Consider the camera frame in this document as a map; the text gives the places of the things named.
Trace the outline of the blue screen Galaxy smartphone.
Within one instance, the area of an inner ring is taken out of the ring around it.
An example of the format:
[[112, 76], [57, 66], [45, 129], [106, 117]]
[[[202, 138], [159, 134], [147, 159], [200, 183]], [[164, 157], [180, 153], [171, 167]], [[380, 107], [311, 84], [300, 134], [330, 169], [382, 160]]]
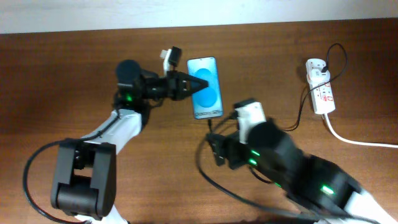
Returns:
[[218, 68], [214, 57], [192, 58], [187, 60], [188, 74], [206, 80], [208, 87], [192, 95], [195, 119], [210, 119], [223, 116]]

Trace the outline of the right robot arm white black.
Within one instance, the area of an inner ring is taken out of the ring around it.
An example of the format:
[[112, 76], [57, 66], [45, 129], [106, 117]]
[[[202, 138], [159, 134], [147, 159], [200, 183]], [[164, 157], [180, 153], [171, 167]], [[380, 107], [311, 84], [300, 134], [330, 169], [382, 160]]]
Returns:
[[255, 125], [245, 143], [238, 133], [206, 135], [211, 149], [230, 169], [248, 165], [286, 192], [299, 208], [296, 218], [316, 223], [396, 223], [363, 188], [335, 163], [299, 149], [272, 122]]

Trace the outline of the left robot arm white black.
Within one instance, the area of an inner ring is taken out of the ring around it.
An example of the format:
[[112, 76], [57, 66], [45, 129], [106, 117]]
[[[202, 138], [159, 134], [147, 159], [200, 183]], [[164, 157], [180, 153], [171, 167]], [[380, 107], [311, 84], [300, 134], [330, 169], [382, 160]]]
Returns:
[[178, 101], [208, 87], [208, 82], [176, 70], [160, 77], [134, 60], [116, 67], [118, 90], [110, 117], [92, 133], [59, 144], [50, 194], [51, 206], [83, 223], [126, 223], [114, 204], [116, 156], [145, 127], [150, 100]]

